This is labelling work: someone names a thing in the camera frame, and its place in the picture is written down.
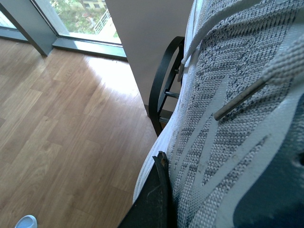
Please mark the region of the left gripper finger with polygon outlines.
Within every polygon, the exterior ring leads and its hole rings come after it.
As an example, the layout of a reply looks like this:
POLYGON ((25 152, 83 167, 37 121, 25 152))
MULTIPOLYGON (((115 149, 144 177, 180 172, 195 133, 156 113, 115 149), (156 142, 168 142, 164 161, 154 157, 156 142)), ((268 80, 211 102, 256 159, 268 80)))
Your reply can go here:
POLYGON ((177 227, 166 153, 159 152, 153 156, 153 160, 154 164, 139 196, 118 227, 177 227))

